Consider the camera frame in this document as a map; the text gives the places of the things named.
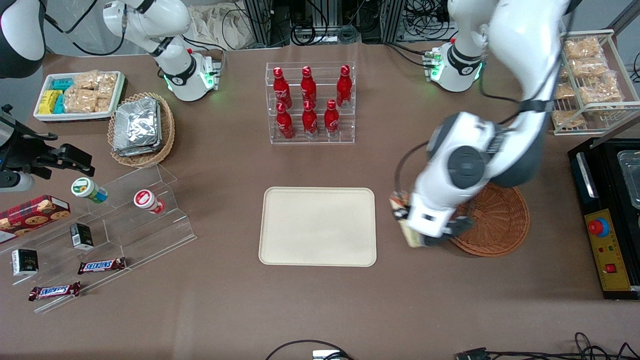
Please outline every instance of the wicker basket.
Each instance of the wicker basket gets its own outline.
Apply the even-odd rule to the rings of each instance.
[[[468,213],[467,204],[458,214]],[[513,252],[529,232],[529,208],[516,188],[488,184],[471,200],[475,226],[452,242],[469,254],[496,258]]]
[[[160,119],[162,122],[162,139],[164,143],[163,147],[162,149],[160,149],[159,152],[134,155],[129,157],[119,156],[114,151],[111,151],[111,157],[116,159],[117,162],[123,165],[141,168],[141,167],[149,166],[150,164],[153,164],[153,163],[159,163],[160,161],[163,161],[167,155],[169,155],[169,152],[173,147],[173,140],[175,139],[175,123],[173,121],[173,114],[171,113],[171,109],[169,109],[169,105],[160,95],[144,92],[142,94],[136,94],[126,98],[124,99],[124,101],[122,101],[122,103],[138,101],[143,97],[147,97],[147,96],[153,97],[155,100],[158,100],[158,102],[160,102]],[[114,112],[113,114],[111,114],[111,119],[109,120],[109,132],[107,133],[107,141],[109,142],[109,145],[111,145],[112,148],[113,148],[113,127],[115,123],[115,117],[116,117],[116,114]]]

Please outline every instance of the brown table surface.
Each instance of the brown table surface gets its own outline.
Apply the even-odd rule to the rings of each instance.
[[[417,48],[429,49],[431,44]],[[354,145],[272,146],[265,116],[268,61],[332,61],[357,56]],[[411,249],[390,214],[398,159],[460,110],[503,119],[514,109],[425,82],[415,65],[382,45],[285,47],[228,54],[219,91],[178,101],[150,56],[50,56],[45,74],[119,70],[127,95],[161,94],[176,119],[163,165],[178,177],[179,206],[198,239],[44,315],[2,276],[0,357],[5,359],[264,359],[286,341],[333,342],[360,360],[452,359],[456,352],[573,350],[573,333],[615,348],[640,347],[640,304],[602,300],[566,152],[584,137],[546,139],[538,175],[520,187],[531,230],[514,253],[470,258],[451,247]],[[518,96],[495,61],[487,91]],[[132,169],[109,155],[106,123],[45,126],[93,155],[95,180]],[[409,190],[424,168],[414,156]],[[78,176],[55,170],[27,193],[2,194],[3,208],[48,193],[69,199]],[[376,196],[378,260],[369,268],[267,266],[258,260],[262,197],[271,186],[362,186]],[[277,359],[310,359],[319,345],[296,345]]]

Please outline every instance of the emergency stop button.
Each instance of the emergency stop button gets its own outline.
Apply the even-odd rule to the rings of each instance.
[[[591,234],[603,238],[609,234],[609,223],[603,218],[596,218],[587,224],[587,229]]]

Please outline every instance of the robotic arm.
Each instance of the robotic arm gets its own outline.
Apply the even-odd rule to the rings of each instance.
[[[102,16],[114,35],[124,36],[156,59],[178,99],[195,101],[214,89],[211,57],[189,53],[179,36],[191,25],[182,1],[112,1],[104,6]]]
[[[42,24],[45,0],[0,0],[0,78],[25,78],[40,68],[44,58]],[[30,189],[30,174],[51,178],[49,168],[71,168],[93,176],[91,155],[63,144],[51,147],[45,141],[54,134],[37,134],[11,117],[11,106],[0,111],[0,193]]]
[[[489,181],[512,187],[536,173],[559,68],[558,24],[568,2],[449,0],[460,36],[442,51],[440,84],[452,91],[468,88],[488,38],[490,50],[519,80],[523,101],[509,127],[461,112],[433,133],[429,164],[416,180],[408,214],[408,225],[422,234],[423,245],[469,229],[470,218],[451,217]]]

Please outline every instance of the coca-cola bottle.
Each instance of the coca-cola bottle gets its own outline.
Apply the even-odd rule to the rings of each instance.
[[[302,113],[302,125],[305,127],[305,136],[313,139],[318,136],[318,116],[309,100],[303,103],[305,111]]]
[[[278,115],[276,115],[276,121],[278,122],[278,128],[286,139],[290,139],[296,135],[296,130],[293,128],[293,124],[291,123],[291,115],[287,113],[287,109],[285,108],[282,102],[279,102],[276,105],[276,110],[278,110]]]
[[[351,69],[349,65],[343,65],[340,68],[340,79],[338,79],[338,96],[336,97],[336,103],[339,108],[351,107],[351,87],[353,82],[351,81]]]
[[[276,99],[278,102],[284,104],[285,109],[291,109],[291,92],[289,91],[287,80],[285,80],[282,75],[282,68],[273,68],[273,75],[275,76],[275,80],[273,80],[273,91],[276,93]]]
[[[302,88],[302,101],[311,102],[312,109],[316,108],[316,81],[311,76],[311,68],[305,66],[302,68],[302,81],[300,82],[300,88]]]
[[[340,114],[335,109],[335,100],[330,99],[326,102],[326,111],[324,112],[324,130],[330,138],[335,138],[340,134],[338,130],[338,119]]]

